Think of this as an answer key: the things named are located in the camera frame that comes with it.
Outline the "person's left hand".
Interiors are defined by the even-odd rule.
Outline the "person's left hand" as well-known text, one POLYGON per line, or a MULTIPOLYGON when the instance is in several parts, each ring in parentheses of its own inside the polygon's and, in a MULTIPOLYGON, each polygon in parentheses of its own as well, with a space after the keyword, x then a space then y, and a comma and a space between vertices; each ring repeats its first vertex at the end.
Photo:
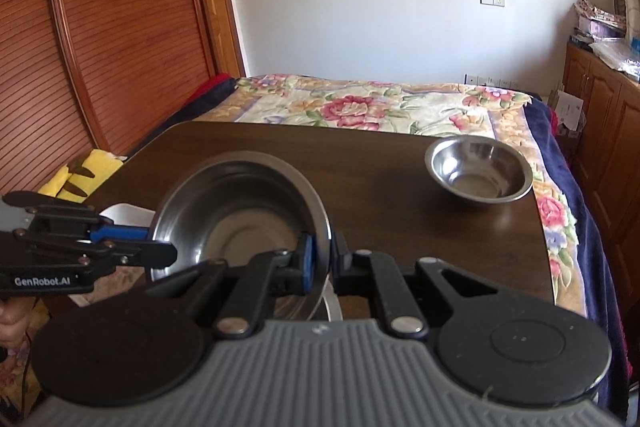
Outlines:
POLYGON ((20 345, 35 302, 34 297, 13 297, 1 301, 0 345, 2 348, 10 350, 20 345))

